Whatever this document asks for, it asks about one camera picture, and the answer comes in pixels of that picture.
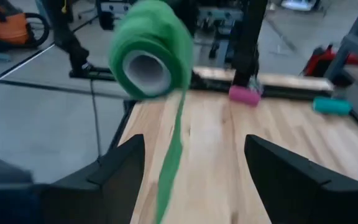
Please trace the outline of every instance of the pink cylinder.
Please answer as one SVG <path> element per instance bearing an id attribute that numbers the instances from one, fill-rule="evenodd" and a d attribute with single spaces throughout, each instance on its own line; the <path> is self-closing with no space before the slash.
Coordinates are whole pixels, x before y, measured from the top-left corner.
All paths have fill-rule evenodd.
<path id="1" fill-rule="evenodd" d="M 234 101 L 243 102 L 250 106 L 257 106 L 261 99 L 257 92 L 235 85 L 230 87 L 229 98 Z"/>

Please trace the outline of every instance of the wooden tabletop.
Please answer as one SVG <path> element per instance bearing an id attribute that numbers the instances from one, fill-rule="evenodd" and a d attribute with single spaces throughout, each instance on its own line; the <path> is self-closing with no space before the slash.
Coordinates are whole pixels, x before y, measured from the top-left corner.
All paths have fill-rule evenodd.
<path id="1" fill-rule="evenodd" d="M 233 80 L 234 71 L 221 68 L 195 67 L 194 71 L 204 78 Z M 306 88 L 310 90 L 333 90 L 333 84 L 324 78 L 299 77 L 295 75 L 260 74 L 258 79 L 265 85 Z"/>
<path id="2" fill-rule="evenodd" d="M 286 78 L 294 86 L 305 85 L 294 77 L 281 77 L 278 84 L 289 85 Z M 260 79 L 272 84 L 277 77 Z M 306 86 L 330 84 L 315 80 L 313 85 Z M 153 223 L 158 176 L 179 100 L 174 93 L 138 103 L 122 135 L 121 143 L 134 134 L 145 138 L 144 179 L 131 223 Z M 246 163 L 247 134 L 358 179 L 358 125 L 352 118 L 314 113 L 309 102 L 266 98 L 251 108 L 225 94 L 189 91 L 182 116 L 183 154 L 164 223 L 270 223 Z"/>

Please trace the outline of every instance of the teal cylinder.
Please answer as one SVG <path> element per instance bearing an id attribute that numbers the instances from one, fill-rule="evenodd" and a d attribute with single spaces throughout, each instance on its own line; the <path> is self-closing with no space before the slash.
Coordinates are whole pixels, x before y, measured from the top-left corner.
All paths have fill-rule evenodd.
<path id="1" fill-rule="evenodd" d="M 346 100 L 317 97 L 313 101 L 313 110 L 323 114 L 349 115 L 352 105 Z"/>

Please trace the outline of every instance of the green tape roll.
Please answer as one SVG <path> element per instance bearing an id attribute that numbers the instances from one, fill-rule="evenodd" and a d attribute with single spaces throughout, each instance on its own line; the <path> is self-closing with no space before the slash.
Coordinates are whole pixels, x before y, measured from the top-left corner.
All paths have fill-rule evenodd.
<path id="1" fill-rule="evenodd" d="M 172 140 L 158 180 L 155 220 L 159 224 L 181 158 L 181 114 L 193 68 L 193 40 L 167 3 L 143 0 L 130 9 L 115 30 L 109 66 L 125 91 L 139 100 L 182 89 Z"/>

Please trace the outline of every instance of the concrete floor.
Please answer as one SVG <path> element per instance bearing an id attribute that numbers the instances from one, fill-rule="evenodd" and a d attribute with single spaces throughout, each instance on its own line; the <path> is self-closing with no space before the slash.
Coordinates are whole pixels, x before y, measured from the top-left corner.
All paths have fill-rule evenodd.
<path id="1" fill-rule="evenodd" d="M 29 7 L 27 0 L 15 4 Z M 89 9 L 84 1 L 75 11 Z M 318 45 L 340 42 L 358 14 L 351 0 L 332 0 L 326 15 L 292 11 L 270 12 L 259 39 L 260 72 L 298 75 Z M 90 49 L 89 60 L 107 65 L 107 47 L 112 32 L 97 22 L 84 26 L 76 35 Z M 294 47 L 288 47 L 285 41 Z M 41 49 L 50 46 L 52 40 Z M 213 66 L 208 47 L 196 45 L 197 65 Z M 11 51 L 13 61 L 0 62 L 0 74 L 34 51 Z M 68 57 L 52 46 L 23 66 L 7 73 L 2 80 L 59 86 L 90 92 L 86 80 L 68 77 Z M 114 83 L 95 82 L 95 91 L 126 95 Z M 106 152 L 124 114 L 122 100 L 97 97 L 102 150 Z M 0 84 L 0 158 L 34 173 L 37 182 L 51 183 L 96 160 L 98 155 L 91 97 L 76 93 L 36 90 Z"/>

